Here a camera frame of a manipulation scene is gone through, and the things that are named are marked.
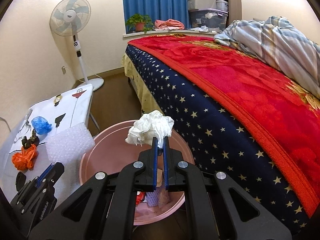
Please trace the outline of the yellow star bed skirt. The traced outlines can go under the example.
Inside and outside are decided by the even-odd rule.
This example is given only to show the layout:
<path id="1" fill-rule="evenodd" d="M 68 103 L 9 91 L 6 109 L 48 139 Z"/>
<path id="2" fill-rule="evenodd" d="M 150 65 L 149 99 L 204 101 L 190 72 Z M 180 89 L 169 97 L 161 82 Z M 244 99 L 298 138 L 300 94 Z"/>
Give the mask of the yellow star bed skirt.
<path id="1" fill-rule="evenodd" d="M 127 54 L 123 55 L 121 65 L 124 67 L 125 76 L 129 78 L 140 101 L 142 114 L 150 113 L 154 110 L 163 113 Z"/>

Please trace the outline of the clear plastic storage bin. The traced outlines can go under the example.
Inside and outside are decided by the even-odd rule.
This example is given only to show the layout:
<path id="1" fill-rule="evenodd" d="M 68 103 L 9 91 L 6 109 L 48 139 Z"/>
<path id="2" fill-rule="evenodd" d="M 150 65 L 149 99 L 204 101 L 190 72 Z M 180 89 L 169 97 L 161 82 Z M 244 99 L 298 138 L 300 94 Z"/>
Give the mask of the clear plastic storage bin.
<path id="1" fill-rule="evenodd" d="M 189 11 L 191 26 L 193 28 L 207 26 L 209 29 L 218 28 L 223 31 L 226 28 L 228 12 L 213 8 Z"/>

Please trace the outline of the blue plastic bag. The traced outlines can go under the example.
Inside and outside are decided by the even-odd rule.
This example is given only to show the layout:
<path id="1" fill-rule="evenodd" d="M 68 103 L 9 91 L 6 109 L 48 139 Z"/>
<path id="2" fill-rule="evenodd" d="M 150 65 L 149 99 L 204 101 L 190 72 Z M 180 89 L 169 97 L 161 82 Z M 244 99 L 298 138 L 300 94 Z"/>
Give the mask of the blue plastic bag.
<path id="1" fill-rule="evenodd" d="M 39 135 L 47 134 L 52 130 L 52 124 L 50 124 L 44 117 L 36 116 L 31 120 L 31 124 L 35 129 L 35 132 Z"/>

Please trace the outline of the purple bubble wrap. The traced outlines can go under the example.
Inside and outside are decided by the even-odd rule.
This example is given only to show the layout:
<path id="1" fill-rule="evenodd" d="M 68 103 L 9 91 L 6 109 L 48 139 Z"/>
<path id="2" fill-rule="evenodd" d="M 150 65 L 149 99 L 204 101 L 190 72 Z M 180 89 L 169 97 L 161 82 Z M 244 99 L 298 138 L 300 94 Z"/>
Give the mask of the purple bubble wrap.
<path id="1" fill-rule="evenodd" d="M 149 207 L 158 206 L 161 190 L 162 189 L 158 187 L 155 191 L 145 194 L 145 201 Z"/>

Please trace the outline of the white printed table cloth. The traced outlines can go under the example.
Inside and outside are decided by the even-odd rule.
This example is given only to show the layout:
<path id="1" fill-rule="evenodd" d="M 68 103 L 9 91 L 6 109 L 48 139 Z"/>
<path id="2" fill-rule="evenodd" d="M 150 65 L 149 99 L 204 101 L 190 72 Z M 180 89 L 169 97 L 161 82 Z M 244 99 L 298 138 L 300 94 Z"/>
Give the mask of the white printed table cloth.
<path id="1" fill-rule="evenodd" d="M 52 163 L 46 152 L 46 142 L 49 137 L 82 122 L 87 127 L 92 97 L 93 86 L 84 85 L 38 102 L 28 109 L 25 117 L 12 129 L 6 141 L 1 145 L 1 189 L 7 200 L 12 200 L 17 193 L 15 181 L 18 170 L 14 167 L 11 158 L 15 153 L 21 151 L 23 137 L 31 136 L 34 129 L 31 120 L 36 116 L 42 116 L 52 124 L 52 130 L 47 134 L 39 135 L 40 143 L 37 146 L 34 167 L 24 172 L 27 180 L 40 176 Z M 80 160 L 66 164 L 64 167 L 63 175 L 54 185 L 58 204 L 61 204 L 80 186 Z"/>

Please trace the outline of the red floral blanket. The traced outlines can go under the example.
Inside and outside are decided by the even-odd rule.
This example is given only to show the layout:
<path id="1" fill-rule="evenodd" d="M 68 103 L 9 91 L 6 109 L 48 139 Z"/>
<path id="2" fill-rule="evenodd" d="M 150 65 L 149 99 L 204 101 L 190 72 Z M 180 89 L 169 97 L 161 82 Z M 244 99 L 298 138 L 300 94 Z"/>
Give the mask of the red floral blanket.
<path id="1" fill-rule="evenodd" d="M 238 120 L 271 158 L 308 218 L 319 205 L 319 102 L 274 68 L 210 37 L 153 35 L 132 45 L 175 70 Z"/>

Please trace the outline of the pink trash bin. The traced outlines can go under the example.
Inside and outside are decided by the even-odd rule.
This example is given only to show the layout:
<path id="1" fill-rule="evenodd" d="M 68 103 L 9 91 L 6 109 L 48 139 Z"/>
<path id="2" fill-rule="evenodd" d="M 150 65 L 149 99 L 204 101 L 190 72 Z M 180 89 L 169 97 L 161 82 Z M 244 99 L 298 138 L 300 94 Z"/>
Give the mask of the pink trash bin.
<path id="1" fill-rule="evenodd" d="M 126 165 L 136 161 L 140 152 L 151 146 L 131 145 L 125 142 L 135 120 L 117 123 L 100 132 L 94 139 L 95 147 L 82 156 L 79 168 L 80 184 L 85 183 L 97 172 L 106 174 L 120 172 Z M 183 192 L 169 193 L 170 202 L 163 207 L 149 207 L 146 203 L 136 206 L 134 225 L 146 225 L 163 220 L 180 208 L 185 201 Z"/>

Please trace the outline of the cardboard box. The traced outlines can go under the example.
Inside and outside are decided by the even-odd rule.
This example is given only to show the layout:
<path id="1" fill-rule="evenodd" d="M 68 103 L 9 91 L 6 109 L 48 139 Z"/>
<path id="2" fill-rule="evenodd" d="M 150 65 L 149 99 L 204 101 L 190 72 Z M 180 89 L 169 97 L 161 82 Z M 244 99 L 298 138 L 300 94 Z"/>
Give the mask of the cardboard box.
<path id="1" fill-rule="evenodd" d="M 216 0 L 187 0 L 188 10 L 216 9 Z"/>

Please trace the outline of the white bubble wrap sheet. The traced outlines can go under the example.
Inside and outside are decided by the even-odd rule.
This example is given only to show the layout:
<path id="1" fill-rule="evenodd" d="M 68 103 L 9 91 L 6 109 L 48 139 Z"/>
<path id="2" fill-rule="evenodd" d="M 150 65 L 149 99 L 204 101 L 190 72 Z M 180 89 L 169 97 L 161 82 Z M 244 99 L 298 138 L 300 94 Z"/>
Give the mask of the white bubble wrap sheet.
<path id="1" fill-rule="evenodd" d="M 81 160 L 94 147 L 94 139 L 83 122 L 49 137 L 46 142 L 48 159 L 63 165 Z"/>

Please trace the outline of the white standing fan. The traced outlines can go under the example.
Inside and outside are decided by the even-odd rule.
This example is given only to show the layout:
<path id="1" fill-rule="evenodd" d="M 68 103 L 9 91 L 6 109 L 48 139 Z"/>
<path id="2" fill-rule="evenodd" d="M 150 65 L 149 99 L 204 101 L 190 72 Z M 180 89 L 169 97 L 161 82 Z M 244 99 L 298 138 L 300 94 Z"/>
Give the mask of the white standing fan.
<path id="1" fill-rule="evenodd" d="M 96 76 L 89 79 L 85 70 L 85 62 L 81 53 L 81 45 L 78 38 L 78 33 L 84 29 L 91 17 L 91 6 L 88 0 L 62 0 L 53 9 L 49 26 L 51 31 L 56 35 L 73 39 L 73 48 L 76 52 L 76 57 L 79 61 L 84 82 L 82 85 L 93 86 L 93 91 L 98 90 L 104 84 L 102 77 Z"/>

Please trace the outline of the white paper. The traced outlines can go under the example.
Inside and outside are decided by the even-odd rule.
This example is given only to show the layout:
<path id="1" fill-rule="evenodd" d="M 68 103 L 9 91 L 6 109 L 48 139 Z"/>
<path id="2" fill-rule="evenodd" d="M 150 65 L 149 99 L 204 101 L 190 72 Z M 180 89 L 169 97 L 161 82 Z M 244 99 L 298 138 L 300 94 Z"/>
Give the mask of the white paper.
<path id="1" fill-rule="evenodd" d="M 157 138 L 157 147 L 163 148 L 164 138 L 171 137 L 174 120 L 164 116 L 160 111 L 154 110 L 145 113 L 133 123 L 129 129 L 125 142 L 131 145 L 152 145 L 153 138 Z"/>

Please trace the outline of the orange plastic bag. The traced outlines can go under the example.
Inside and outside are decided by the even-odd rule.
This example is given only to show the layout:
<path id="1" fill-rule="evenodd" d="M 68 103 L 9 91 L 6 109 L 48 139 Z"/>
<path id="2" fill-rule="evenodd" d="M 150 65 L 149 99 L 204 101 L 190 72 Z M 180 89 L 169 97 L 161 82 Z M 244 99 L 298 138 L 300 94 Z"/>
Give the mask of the orange plastic bag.
<path id="1" fill-rule="evenodd" d="M 11 161 L 14 167 L 19 171 L 31 170 L 34 167 L 35 159 L 37 158 L 37 147 L 31 144 L 28 149 L 21 148 L 21 152 L 15 153 Z"/>

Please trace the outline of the dark brown wrapper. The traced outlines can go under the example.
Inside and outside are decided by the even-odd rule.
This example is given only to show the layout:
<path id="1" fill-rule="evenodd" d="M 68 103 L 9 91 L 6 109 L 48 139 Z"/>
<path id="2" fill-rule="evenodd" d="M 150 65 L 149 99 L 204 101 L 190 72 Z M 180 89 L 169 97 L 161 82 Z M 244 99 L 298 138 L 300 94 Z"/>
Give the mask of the dark brown wrapper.
<path id="1" fill-rule="evenodd" d="M 39 137 L 36 134 L 35 129 L 32 130 L 31 137 L 28 139 L 26 136 L 22 139 L 22 148 L 24 150 L 29 149 L 32 145 L 38 146 L 40 143 Z"/>

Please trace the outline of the navy star bed sheet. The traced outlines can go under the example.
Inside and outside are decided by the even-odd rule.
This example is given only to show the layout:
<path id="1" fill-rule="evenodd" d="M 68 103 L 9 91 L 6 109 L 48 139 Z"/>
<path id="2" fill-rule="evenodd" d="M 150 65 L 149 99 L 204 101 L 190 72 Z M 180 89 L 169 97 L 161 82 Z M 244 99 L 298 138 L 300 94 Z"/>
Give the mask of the navy star bed sheet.
<path id="1" fill-rule="evenodd" d="M 218 102 L 151 54 L 132 45 L 125 53 L 201 171 L 223 171 L 301 237 L 311 223 L 298 197 L 271 158 Z"/>

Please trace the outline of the pink folded cloth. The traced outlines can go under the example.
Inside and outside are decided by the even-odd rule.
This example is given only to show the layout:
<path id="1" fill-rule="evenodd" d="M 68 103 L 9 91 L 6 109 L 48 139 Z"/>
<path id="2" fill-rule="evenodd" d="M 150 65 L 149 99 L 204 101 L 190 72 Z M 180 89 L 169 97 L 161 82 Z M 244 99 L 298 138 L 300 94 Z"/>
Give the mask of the pink folded cloth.
<path id="1" fill-rule="evenodd" d="M 156 30 L 184 30 L 184 24 L 178 20 L 168 19 L 155 20 L 155 29 Z"/>

